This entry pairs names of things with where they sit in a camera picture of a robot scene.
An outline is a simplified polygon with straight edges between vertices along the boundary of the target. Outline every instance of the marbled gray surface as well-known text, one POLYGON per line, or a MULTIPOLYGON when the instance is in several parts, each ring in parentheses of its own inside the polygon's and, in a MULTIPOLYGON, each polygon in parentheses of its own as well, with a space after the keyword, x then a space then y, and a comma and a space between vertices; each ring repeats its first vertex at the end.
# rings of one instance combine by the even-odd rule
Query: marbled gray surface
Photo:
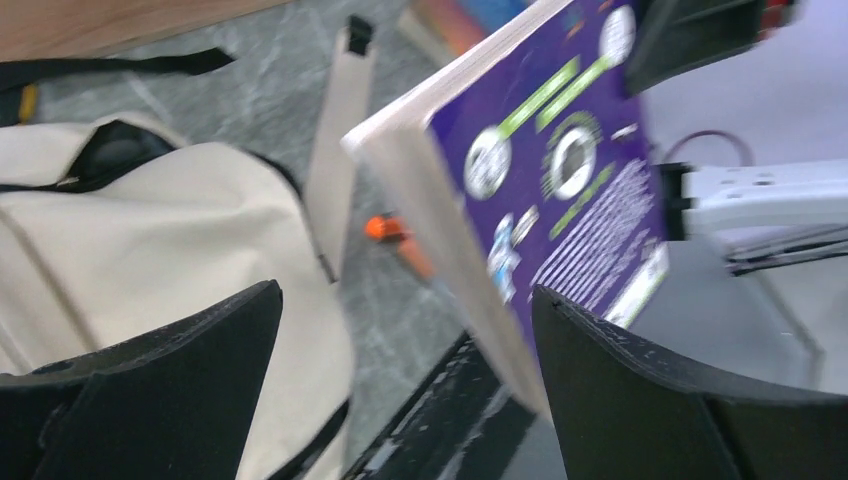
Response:
MULTIPOLYGON (((401 0, 297 0, 127 52, 190 53, 221 46, 238 61, 196 78, 110 74, 66 78, 42 89, 39 120, 90 121, 118 111, 153 114, 192 141, 220 140, 307 174, 331 44, 347 15, 378 28, 372 111, 434 72, 394 30, 401 0)), ((422 285, 362 226, 390 204, 367 171, 355 192, 342 294, 358 351, 349 459, 383 428, 458 337, 455 310, 422 285)))

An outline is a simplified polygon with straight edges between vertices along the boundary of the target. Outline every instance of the canvas bag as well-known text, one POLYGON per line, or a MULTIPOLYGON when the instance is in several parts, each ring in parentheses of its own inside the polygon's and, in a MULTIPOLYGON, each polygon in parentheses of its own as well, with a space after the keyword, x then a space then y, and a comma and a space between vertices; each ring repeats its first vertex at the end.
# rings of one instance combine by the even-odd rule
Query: canvas bag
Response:
POLYGON ((237 479, 340 478, 354 361, 336 280, 355 172, 338 140, 366 115, 365 27, 337 38, 302 192, 258 155, 192 145, 139 114, 0 129, 0 371, 114 345, 273 279, 283 315, 237 479))

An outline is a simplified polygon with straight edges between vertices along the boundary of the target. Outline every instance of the bag strap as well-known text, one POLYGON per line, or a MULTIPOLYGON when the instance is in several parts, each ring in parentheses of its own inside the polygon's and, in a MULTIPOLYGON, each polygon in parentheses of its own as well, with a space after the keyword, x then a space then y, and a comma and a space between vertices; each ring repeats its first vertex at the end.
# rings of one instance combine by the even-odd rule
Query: bag strap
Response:
POLYGON ((376 52, 373 26, 350 17, 335 43, 324 105, 312 146, 303 203, 325 266, 341 276, 345 241, 356 183, 356 165, 341 146, 342 137, 368 115, 376 52))
POLYGON ((49 58, 0 63, 0 91, 23 87, 50 78, 80 73, 140 72, 201 75, 229 65, 235 59, 220 48, 188 55, 125 58, 49 58))

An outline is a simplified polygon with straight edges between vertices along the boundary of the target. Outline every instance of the black strap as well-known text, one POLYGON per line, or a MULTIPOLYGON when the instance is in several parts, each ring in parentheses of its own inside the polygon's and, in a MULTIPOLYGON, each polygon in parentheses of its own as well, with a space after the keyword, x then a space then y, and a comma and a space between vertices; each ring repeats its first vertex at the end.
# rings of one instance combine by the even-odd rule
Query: black strap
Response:
POLYGON ((143 73, 182 73, 201 75, 232 63, 235 59, 220 48, 188 55, 124 58, 50 58, 0 63, 0 91, 48 78, 80 73, 132 71, 143 73))

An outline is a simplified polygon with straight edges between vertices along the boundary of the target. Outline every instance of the purple book cover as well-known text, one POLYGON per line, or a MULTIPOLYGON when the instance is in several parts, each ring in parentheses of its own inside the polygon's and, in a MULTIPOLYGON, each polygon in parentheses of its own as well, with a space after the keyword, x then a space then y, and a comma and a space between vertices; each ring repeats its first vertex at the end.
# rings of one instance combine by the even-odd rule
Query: purple book cover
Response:
POLYGON ((629 1, 575 0, 431 122, 532 347, 534 285, 627 327, 668 269, 640 103, 622 86, 635 30, 629 1))

